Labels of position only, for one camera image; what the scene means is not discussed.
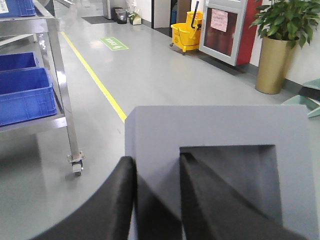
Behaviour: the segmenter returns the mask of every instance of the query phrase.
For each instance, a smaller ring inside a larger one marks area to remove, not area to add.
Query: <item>metal shelf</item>
[[[58,114],[2,126],[0,127],[0,141],[66,127],[71,150],[68,161],[72,164],[73,172],[79,176],[84,155],[78,148],[56,19],[37,0],[33,0],[33,3],[36,8],[36,16],[0,18],[0,37],[36,34],[43,64],[50,70],[54,78]]]

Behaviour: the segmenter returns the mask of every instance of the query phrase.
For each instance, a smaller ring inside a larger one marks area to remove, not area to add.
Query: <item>pink paper sign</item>
[[[228,13],[217,9],[212,9],[211,27],[226,32],[228,26]]]

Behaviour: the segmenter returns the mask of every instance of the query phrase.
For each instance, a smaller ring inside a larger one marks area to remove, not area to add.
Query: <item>gray floor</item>
[[[90,25],[81,17],[101,16],[101,3],[74,2],[77,8],[72,11],[56,3],[60,30],[127,115],[136,106],[273,105],[292,96],[284,90],[277,95],[260,93],[253,76],[228,74],[201,60],[197,52],[182,56],[176,46],[169,47],[169,37],[144,25]],[[100,42],[103,37],[116,37],[129,49],[111,51]],[[124,155],[124,123],[62,35],[60,45],[78,144],[86,155],[84,171],[78,178],[71,174],[64,128],[1,142],[0,240],[29,239],[68,216],[97,190]],[[36,46],[31,39],[23,39],[0,47],[0,54],[37,51]],[[318,196],[319,119],[309,120]]]

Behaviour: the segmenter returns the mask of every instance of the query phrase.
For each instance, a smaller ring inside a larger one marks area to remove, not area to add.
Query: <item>green floor sign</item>
[[[107,47],[112,51],[129,49],[126,45],[113,36],[100,38],[100,41],[107,45]]]

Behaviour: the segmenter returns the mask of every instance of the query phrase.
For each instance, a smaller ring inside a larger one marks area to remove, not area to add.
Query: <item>yellow floor line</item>
[[[115,98],[111,95],[111,93],[108,91],[108,89],[103,85],[103,83],[101,82],[101,80],[98,78],[98,76],[96,75],[96,73],[93,71],[93,69],[90,67],[90,65],[86,62],[86,60],[84,59],[84,57],[80,54],[80,52],[76,49],[75,45],[71,42],[71,40],[69,39],[69,37],[62,31],[61,32],[62,36],[64,37],[64,39],[67,41],[67,43],[69,44],[69,46],[72,48],[73,52],[75,53],[75,55],[78,57],[78,59],[80,60],[80,62],[82,63],[82,65],[85,67],[85,69],[88,71],[88,73],[90,74],[90,76],[92,77],[92,79],[94,80],[94,82],[97,84],[97,86],[99,87],[99,89],[101,90],[101,92],[104,94],[104,96],[106,97],[106,99],[109,101],[109,103],[111,104],[111,106],[114,108],[114,110],[116,111],[116,113],[119,115],[119,117],[121,118],[121,120],[123,122],[125,122],[127,115],[125,114],[125,112],[121,109],[121,107],[119,106],[119,104],[117,103],[117,101],[115,100]]]

